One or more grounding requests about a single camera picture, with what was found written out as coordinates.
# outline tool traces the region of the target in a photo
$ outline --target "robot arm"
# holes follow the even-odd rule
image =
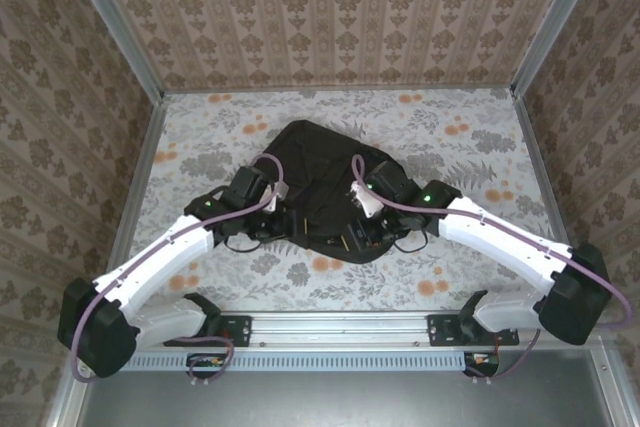
[[[277,209],[273,200],[283,199],[286,192],[282,181],[272,187],[259,170],[241,167],[228,187],[194,199],[184,215],[128,262],[92,283],[81,278],[71,282],[64,292],[58,339],[72,349],[80,319],[94,303],[80,335],[78,357],[96,375],[107,377],[120,370],[137,348],[178,337],[214,335],[220,311],[198,294],[170,305],[144,304],[181,268],[230,236],[245,233],[266,242],[294,235],[295,216]],[[267,197],[272,200],[264,204]],[[256,207],[242,217],[234,214],[259,203],[264,208]],[[222,217],[227,220],[205,225]]]
[[[461,310],[463,332],[473,336],[479,329],[499,332],[544,327],[567,343],[586,342],[611,294],[549,253],[562,254],[608,282],[604,260],[597,248],[589,244],[572,248],[540,238],[488,213],[443,182],[431,181],[420,189],[399,166],[390,162],[379,165],[364,180],[366,189],[356,181],[351,190],[368,220],[349,226],[345,239],[350,247],[358,249],[382,240],[402,238],[410,231],[429,232],[482,252],[535,288],[533,293],[474,293]],[[385,207],[371,192],[409,206],[409,210],[448,209],[475,214],[475,218],[444,212],[425,214],[416,209],[400,211]]]

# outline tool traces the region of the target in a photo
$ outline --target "black cable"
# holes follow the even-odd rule
[[[427,233],[424,231],[424,229],[422,229],[420,232],[422,232],[422,235],[424,236],[424,245],[418,247],[417,249],[414,250],[404,250],[402,247],[399,247],[398,244],[396,243],[396,241],[393,242],[393,246],[398,249],[400,252],[402,252],[403,254],[414,254],[416,252],[420,252],[422,249],[424,249],[427,244],[429,243],[429,239],[427,238]]]
[[[248,254],[250,252],[255,252],[260,247],[262,247],[262,242],[258,242],[258,245],[256,245],[255,247],[251,247],[250,249],[239,250],[239,249],[234,249],[233,247],[229,247],[229,239],[227,238],[227,239],[224,239],[224,246],[227,249],[229,249],[231,252],[235,252],[236,254]]]

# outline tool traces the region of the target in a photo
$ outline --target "wall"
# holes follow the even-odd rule
[[[0,424],[36,425],[62,291],[101,273],[150,103],[89,0],[0,0]]]
[[[117,0],[165,88],[507,84],[551,0]]]
[[[526,92],[570,237],[640,303],[640,0],[579,0]],[[640,376],[640,322],[618,336]]]

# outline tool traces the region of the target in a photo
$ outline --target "metal frame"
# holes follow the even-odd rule
[[[484,84],[481,87],[472,87],[478,89],[508,89],[510,84],[507,82]],[[300,91],[313,91],[313,92],[337,92],[337,91],[352,91],[352,90],[387,90],[387,91],[400,91],[400,90],[448,90],[448,89],[469,89],[469,84],[440,84],[440,85],[425,85],[425,84],[402,84],[402,85],[322,85],[322,86],[273,86],[273,87],[260,87],[259,92],[300,92]],[[188,94],[224,94],[224,93],[240,93],[240,92],[257,92],[255,87],[223,87],[212,89],[189,89]],[[171,90],[165,91],[165,95],[187,95],[184,91]]]
[[[120,52],[129,62],[138,82],[154,107],[158,107],[162,102],[162,79],[149,62],[145,49],[140,46],[117,2],[115,0],[91,0],[91,2],[118,44]]]
[[[553,194],[553,188],[551,187],[551,180],[547,174],[547,169],[542,159],[542,153],[536,140],[536,135],[533,132],[533,126],[527,113],[527,108],[524,103],[524,99],[521,95],[514,94],[513,107],[518,115],[518,121],[522,128],[522,135],[524,137],[525,144],[529,150],[529,157],[531,158],[531,164],[533,165],[533,172],[538,181],[540,187],[540,193],[542,194],[542,200],[547,207],[547,214],[549,215],[549,223],[551,224],[551,230],[559,242],[569,244],[569,236],[567,230],[564,228],[564,222],[562,221],[562,215],[556,202],[556,197]]]
[[[123,372],[184,372],[188,352],[142,352]],[[196,354],[202,359],[206,354]],[[212,354],[221,360],[220,354]],[[219,366],[192,366],[194,372],[216,372]],[[461,372],[463,352],[250,352],[235,353],[228,372]]]
[[[166,108],[166,104],[164,104],[154,108],[152,112],[125,212],[114,243],[110,267],[122,263],[128,257],[153,157],[162,133]],[[554,234],[566,241],[566,231],[521,98],[516,98],[514,108],[522,126],[545,205],[549,210]],[[422,355],[427,358],[430,353],[455,353],[465,350],[429,345],[425,317],[430,313],[436,312],[230,312],[229,314],[251,315],[253,317],[252,342],[248,348],[239,349],[241,355],[284,354],[295,356],[306,352],[315,353],[319,358],[323,358],[323,356],[327,358],[331,354],[335,356],[336,353],[364,352],[374,355],[393,352],[401,355]],[[437,313],[446,313],[446,311],[438,311]],[[504,350],[523,350],[532,337],[533,332],[521,331],[519,346],[503,346],[502,348]],[[585,346],[574,347],[543,333],[536,345],[536,350],[570,349],[588,349],[591,352],[607,408],[614,422],[613,425],[616,427],[639,426],[638,405],[613,340],[605,333],[597,333],[590,337]],[[491,350],[491,347],[485,349],[474,347],[473,350]],[[215,348],[206,347],[172,347],[170,349],[158,347],[146,349],[141,354],[215,351]],[[80,384],[73,380],[67,363],[47,425],[49,427],[75,426],[79,419],[86,390],[86,384]]]
[[[511,85],[517,95],[524,95],[540,69],[549,50],[558,38],[578,0],[553,0],[536,32]]]

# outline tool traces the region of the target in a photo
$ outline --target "black connector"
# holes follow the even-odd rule
[[[222,214],[231,212],[231,209],[216,199],[211,193],[196,197],[184,208],[184,215],[193,215],[200,220],[209,220]]]
[[[64,290],[58,340],[71,349],[80,317],[98,295],[94,286],[77,278]],[[131,327],[120,311],[120,302],[102,299],[89,316],[80,335],[78,357],[98,377],[109,377],[120,370],[136,350],[139,330]]]
[[[462,192],[455,187],[445,184],[439,180],[432,180],[412,199],[411,206],[430,209],[446,209],[449,207],[451,202],[459,197],[462,197]],[[446,215],[420,215],[423,216],[425,223],[422,228],[431,235],[439,237],[440,231],[438,229],[438,220],[444,219]]]
[[[602,253],[595,246],[580,245],[573,249],[571,259],[610,282]],[[611,299],[611,293],[571,266],[566,266],[554,280],[549,294],[533,307],[539,314],[540,324],[568,344],[583,345]]]
[[[379,219],[357,219],[351,222],[342,233],[346,247],[350,251],[376,249],[384,242],[393,240]]]
[[[260,202],[269,179],[255,167],[240,167],[229,188],[222,193],[220,202],[230,210],[246,209]]]
[[[388,160],[373,169],[364,181],[377,194],[399,204],[409,202],[420,192],[418,184],[407,177],[404,169]]]

